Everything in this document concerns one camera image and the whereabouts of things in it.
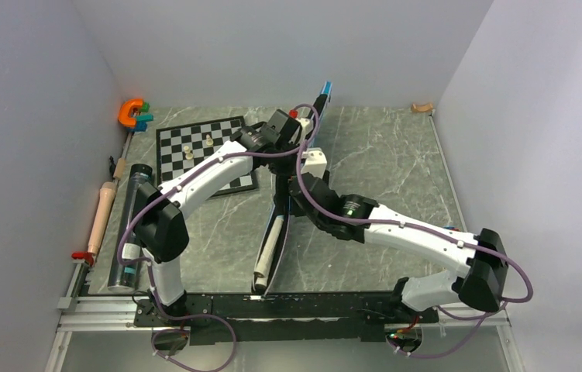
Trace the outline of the blue badminton racket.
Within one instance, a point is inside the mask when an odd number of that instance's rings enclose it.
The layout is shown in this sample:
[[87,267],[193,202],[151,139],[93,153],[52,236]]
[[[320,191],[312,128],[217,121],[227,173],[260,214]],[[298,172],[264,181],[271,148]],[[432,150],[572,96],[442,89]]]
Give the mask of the blue badminton racket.
[[263,248],[254,268],[254,290],[256,293],[265,292],[270,279],[270,270],[274,258],[278,238],[284,224],[284,217],[277,216],[270,226],[270,231],[263,243]]

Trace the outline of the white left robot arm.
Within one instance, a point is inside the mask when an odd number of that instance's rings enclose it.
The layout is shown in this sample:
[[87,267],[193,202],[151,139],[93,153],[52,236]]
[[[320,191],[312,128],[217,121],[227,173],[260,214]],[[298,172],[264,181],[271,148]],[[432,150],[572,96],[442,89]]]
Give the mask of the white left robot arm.
[[243,126],[199,165],[180,177],[154,187],[142,185],[136,195],[129,231],[144,244],[150,292],[157,300],[154,315],[167,326],[185,312],[186,290],[181,280],[181,254],[189,243],[185,219],[217,191],[258,167],[285,171],[298,158],[300,144],[312,140],[319,127],[313,113],[311,129],[277,110],[258,127]]

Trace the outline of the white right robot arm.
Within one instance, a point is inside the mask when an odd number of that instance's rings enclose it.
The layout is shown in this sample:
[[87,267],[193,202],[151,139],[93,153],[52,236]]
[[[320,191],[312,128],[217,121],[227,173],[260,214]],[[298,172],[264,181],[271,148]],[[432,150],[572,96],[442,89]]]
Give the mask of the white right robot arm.
[[294,178],[289,194],[302,215],[337,239],[407,250],[445,268],[440,274],[398,280],[388,304],[399,322],[457,301],[481,312],[500,310],[508,263],[494,230],[472,234],[439,228],[361,195],[338,195],[311,174]]

